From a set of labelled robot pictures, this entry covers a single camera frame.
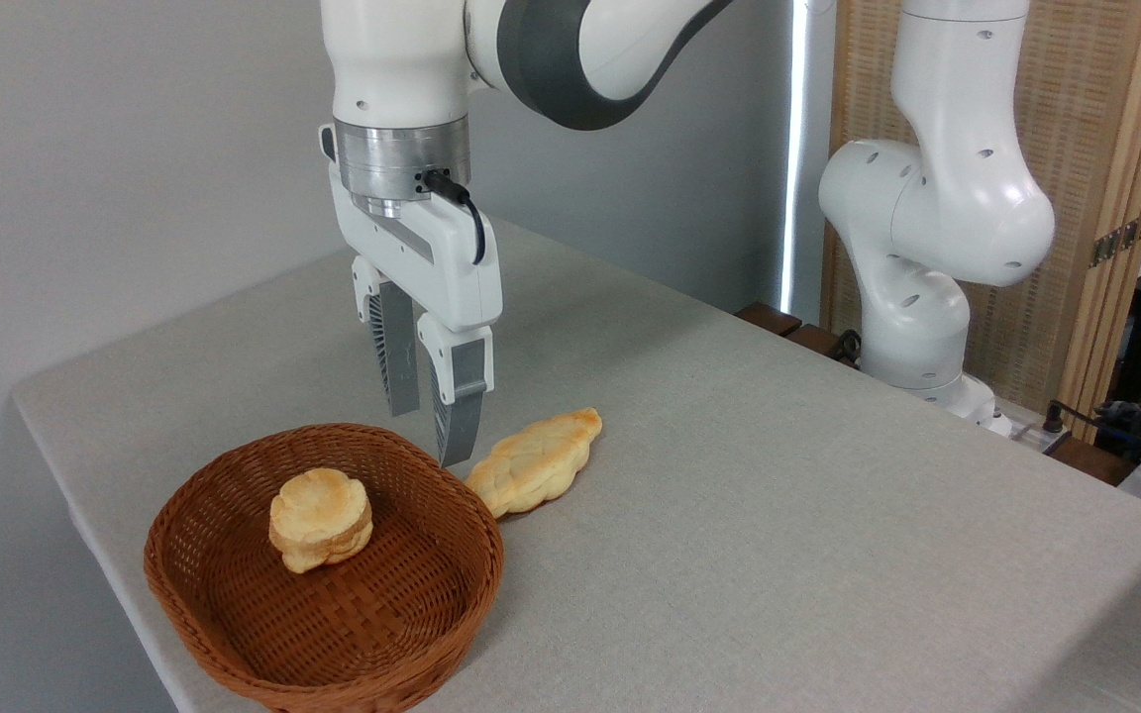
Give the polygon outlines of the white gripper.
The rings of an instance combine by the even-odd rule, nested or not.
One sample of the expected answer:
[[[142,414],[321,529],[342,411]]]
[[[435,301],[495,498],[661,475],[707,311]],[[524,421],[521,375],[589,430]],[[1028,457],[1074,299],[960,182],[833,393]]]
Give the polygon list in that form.
[[[440,465],[462,463],[478,438],[484,394],[495,384],[488,325],[501,316],[502,290],[488,218],[440,171],[430,171],[430,191],[404,202],[395,218],[364,211],[335,163],[329,172],[337,222],[358,254],[355,302],[374,340],[390,414],[420,410],[415,301],[430,311],[416,333],[432,366]]]

